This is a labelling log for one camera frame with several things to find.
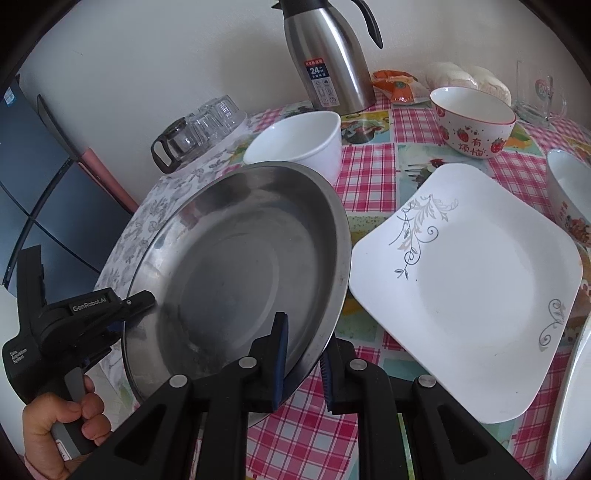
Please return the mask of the red rimmed patterned bowl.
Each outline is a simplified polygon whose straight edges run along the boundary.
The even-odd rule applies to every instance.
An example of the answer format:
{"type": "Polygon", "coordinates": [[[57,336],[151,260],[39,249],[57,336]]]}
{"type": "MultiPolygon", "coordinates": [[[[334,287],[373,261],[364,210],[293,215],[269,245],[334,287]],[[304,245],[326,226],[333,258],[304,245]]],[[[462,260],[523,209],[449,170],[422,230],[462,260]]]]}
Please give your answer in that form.
{"type": "Polygon", "coordinates": [[[562,149],[546,157],[547,194],[555,222],[590,248],[590,166],[562,149]]]}

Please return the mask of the clear glass mug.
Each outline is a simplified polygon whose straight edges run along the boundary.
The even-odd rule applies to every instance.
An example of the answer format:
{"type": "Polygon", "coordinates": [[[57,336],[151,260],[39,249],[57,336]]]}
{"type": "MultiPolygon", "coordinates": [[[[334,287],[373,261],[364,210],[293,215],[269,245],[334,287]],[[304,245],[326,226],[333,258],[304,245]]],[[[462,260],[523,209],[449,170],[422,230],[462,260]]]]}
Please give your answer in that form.
{"type": "Polygon", "coordinates": [[[514,110],[524,121],[549,128],[567,113],[567,100],[555,72],[537,64],[518,60],[514,110]]]}

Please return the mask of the bag of white buns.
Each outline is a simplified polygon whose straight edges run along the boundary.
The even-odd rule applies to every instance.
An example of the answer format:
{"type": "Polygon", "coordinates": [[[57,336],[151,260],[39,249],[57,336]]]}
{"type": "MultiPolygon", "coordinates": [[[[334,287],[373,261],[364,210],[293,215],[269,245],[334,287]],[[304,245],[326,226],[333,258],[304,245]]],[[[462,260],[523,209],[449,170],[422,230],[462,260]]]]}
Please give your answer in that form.
{"type": "Polygon", "coordinates": [[[452,62],[433,62],[426,67],[425,79],[431,90],[449,86],[471,88],[512,105],[509,88],[490,70],[480,66],[461,67],[452,62]]]}

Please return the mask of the stainless steel thermos jug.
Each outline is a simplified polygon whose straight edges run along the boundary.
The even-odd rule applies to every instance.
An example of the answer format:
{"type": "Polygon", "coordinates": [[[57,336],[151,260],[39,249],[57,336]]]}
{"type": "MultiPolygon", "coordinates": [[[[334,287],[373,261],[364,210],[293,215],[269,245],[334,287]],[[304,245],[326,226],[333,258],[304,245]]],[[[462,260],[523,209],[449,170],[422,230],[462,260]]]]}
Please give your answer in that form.
{"type": "Polygon", "coordinates": [[[349,115],[376,104],[363,49],[355,32],[325,0],[280,0],[290,57],[318,110],[349,115]]]}

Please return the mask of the round stainless steel plate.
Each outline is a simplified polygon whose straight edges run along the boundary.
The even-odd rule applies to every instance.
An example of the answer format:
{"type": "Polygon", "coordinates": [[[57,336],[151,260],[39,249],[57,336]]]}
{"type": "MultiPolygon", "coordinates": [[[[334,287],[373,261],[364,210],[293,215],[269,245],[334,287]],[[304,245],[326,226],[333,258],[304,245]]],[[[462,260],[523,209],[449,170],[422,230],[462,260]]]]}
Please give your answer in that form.
{"type": "Polygon", "coordinates": [[[288,318],[281,398],[328,345],[351,269],[349,221],[322,175],[289,162],[239,168],[190,197],[149,242],[128,286],[155,304],[126,325],[125,373],[147,400],[169,377],[216,374],[288,318]]]}

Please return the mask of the pink floral round plate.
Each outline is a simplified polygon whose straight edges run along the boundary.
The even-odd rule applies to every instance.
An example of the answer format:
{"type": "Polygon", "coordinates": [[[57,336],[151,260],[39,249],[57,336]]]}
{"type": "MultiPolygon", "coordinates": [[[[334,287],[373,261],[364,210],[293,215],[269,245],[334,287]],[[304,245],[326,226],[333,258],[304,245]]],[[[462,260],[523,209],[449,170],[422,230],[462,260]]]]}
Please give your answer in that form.
{"type": "Polygon", "coordinates": [[[545,479],[590,478],[590,318],[573,347],[546,451],[545,479]]]}

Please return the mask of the strawberry pattern ceramic bowl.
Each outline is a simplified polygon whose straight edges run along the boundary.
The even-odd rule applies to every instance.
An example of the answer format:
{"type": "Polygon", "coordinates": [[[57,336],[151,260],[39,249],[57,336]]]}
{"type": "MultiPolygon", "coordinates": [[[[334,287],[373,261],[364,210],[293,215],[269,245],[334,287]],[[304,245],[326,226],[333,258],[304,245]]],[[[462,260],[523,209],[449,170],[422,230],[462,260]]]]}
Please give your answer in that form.
{"type": "Polygon", "coordinates": [[[431,92],[430,100],[444,142],[474,159],[499,155],[517,121],[510,106],[476,89],[441,87],[431,92]]]}

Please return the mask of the square white floral plate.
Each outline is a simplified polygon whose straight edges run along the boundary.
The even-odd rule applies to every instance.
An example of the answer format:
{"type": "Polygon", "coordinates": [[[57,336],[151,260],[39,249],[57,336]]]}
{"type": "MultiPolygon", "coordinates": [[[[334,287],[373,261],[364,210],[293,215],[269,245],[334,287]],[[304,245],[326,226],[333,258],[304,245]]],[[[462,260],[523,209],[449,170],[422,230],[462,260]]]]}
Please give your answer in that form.
{"type": "Polygon", "coordinates": [[[560,227],[453,163],[356,243],[349,289],[471,415],[495,424],[536,397],[582,272],[560,227]]]}

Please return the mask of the plain white bowl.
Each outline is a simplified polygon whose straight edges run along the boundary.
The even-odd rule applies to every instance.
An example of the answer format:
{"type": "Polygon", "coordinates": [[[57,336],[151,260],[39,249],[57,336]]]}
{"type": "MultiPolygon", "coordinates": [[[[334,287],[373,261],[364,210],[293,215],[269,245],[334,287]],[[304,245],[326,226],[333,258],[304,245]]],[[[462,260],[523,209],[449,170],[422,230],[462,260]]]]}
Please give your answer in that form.
{"type": "Polygon", "coordinates": [[[243,155],[246,165],[290,162],[335,185],[342,170],[341,116],[315,111],[280,120],[259,133],[243,155]]]}

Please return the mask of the dark blue refrigerator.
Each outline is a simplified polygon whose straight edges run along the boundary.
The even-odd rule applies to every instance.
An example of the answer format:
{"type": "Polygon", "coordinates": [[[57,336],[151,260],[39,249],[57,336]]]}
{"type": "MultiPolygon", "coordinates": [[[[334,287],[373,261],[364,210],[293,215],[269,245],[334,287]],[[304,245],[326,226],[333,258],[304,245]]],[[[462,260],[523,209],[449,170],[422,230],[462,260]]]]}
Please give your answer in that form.
{"type": "Polygon", "coordinates": [[[131,215],[58,143],[17,83],[1,99],[1,284],[41,249],[46,298],[91,291],[131,215]]]}

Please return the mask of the orange snack packet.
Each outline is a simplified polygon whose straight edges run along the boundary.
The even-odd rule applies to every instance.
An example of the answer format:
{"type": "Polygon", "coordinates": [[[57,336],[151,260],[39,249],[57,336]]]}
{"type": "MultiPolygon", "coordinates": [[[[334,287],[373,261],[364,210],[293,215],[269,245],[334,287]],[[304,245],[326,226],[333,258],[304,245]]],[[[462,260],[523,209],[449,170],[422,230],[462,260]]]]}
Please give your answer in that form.
{"type": "Polygon", "coordinates": [[[418,80],[404,71],[375,71],[372,73],[372,83],[394,104],[415,104],[420,98],[416,90],[418,80]]]}

